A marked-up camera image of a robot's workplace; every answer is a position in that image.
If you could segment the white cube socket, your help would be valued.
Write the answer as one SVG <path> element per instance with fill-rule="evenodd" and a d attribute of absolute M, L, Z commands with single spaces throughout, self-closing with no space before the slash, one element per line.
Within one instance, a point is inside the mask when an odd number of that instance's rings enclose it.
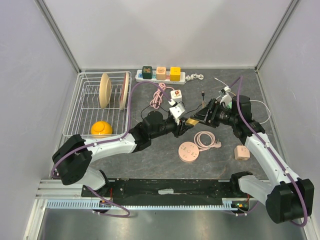
<path fill-rule="evenodd" d="M 183 101 L 182 92 L 180 89 L 175 89 L 170 91 L 170 97 L 175 102 L 179 103 Z"/>

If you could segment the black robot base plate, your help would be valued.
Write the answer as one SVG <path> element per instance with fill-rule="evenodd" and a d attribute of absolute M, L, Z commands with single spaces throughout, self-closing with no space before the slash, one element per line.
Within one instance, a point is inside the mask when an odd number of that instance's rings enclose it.
<path fill-rule="evenodd" d="M 96 191 L 116 204 L 209 204 L 223 198 L 253 200 L 230 180 L 217 179 L 116 179 Z"/>

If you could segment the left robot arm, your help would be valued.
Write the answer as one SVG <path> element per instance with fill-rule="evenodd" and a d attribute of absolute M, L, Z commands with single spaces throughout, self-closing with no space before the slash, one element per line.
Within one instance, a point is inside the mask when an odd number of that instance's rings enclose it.
<path fill-rule="evenodd" d="M 164 119 L 159 111 L 151 111 L 125 136 L 84 139 L 79 134 L 73 135 L 52 156 L 53 170 L 63 185 L 87 185 L 99 197 L 104 197 L 110 191 L 107 177 L 102 170 L 91 168 L 91 163 L 118 154 L 140 152 L 150 147 L 155 138 L 169 133 L 178 138 L 191 128 L 193 124 L 185 117 L 176 121 L 169 115 Z"/>

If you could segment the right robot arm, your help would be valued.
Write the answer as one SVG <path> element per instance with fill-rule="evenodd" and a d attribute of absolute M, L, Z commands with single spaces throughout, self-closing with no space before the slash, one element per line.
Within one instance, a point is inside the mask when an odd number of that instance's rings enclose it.
<path fill-rule="evenodd" d="M 265 206 L 276 224 L 303 219 L 301 225 L 306 225 L 312 214 L 315 187 L 310 179 L 301 179 L 277 153 L 264 128 L 253 120 L 249 97 L 234 96 L 231 108 L 213 98 L 187 123 L 232 127 L 233 134 L 254 155 L 269 182 L 257 179 L 250 172 L 234 173 L 229 184 L 230 193 L 235 197 L 244 193 L 254 197 Z"/>

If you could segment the beige wooden cube socket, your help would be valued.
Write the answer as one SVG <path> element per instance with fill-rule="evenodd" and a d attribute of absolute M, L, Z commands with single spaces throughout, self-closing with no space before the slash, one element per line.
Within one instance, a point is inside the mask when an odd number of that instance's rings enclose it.
<path fill-rule="evenodd" d="M 156 68 L 156 79 L 159 81 L 164 81 L 167 79 L 167 69 L 164 66 L 158 66 Z"/>

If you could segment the dark green cube socket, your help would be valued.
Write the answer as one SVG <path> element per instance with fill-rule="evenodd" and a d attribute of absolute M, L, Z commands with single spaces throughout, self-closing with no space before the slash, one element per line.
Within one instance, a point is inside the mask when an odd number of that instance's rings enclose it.
<path fill-rule="evenodd" d="M 142 78 L 145 80 L 150 80 L 153 78 L 153 68 L 152 66 L 145 65 L 141 70 Z"/>

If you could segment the pink cube socket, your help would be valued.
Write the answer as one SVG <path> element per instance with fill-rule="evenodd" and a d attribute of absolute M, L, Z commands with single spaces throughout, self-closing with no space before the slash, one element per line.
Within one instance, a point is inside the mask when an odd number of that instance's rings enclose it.
<path fill-rule="evenodd" d="M 246 161 L 250 158 L 250 151 L 244 145 L 237 145 L 234 149 L 234 158 L 238 161 Z"/>

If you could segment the pink round power socket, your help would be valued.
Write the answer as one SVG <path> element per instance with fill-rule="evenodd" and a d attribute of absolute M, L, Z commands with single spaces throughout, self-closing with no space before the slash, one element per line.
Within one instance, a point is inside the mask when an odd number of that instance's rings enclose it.
<path fill-rule="evenodd" d="M 178 148 L 178 156 L 185 163 L 193 163 L 199 156 L 199 148 L 194 142 L 183 142 Z"/>

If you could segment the yellow cube socket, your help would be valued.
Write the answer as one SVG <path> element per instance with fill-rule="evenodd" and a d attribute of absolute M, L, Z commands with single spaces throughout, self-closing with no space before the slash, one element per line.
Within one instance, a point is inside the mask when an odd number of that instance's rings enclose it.
<path fill-rule="evenodd" d="M 181 68 L 177 66 L 172 66 L 170 68 L 170 77 L 171 82 L 179 82 L 181 79 Z"/>

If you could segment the small green charger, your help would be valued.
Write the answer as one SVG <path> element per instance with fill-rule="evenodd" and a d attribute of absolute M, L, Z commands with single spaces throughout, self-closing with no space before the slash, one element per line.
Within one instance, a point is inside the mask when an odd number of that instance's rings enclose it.
<path fill-rule="evenodd" d="M 227 109 L 231 109 L 232 108 L 232 102 L 229 102 L 228 105 L 226 106 Z"/>

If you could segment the small yellow charger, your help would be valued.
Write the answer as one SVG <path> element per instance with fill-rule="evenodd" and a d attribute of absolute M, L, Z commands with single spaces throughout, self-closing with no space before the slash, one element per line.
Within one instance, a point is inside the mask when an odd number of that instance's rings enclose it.
<path fill-rule="evenodd" d="M 186 123 L 189 124 L 189 125 L 195 126 L 196 124 L 199 123 L 199 121 L 198 121 L 198 120 L 195 120 L 195 119 L 192 119 L 192 118 L 188 118 L 188 119 L 186 120 Z"/>

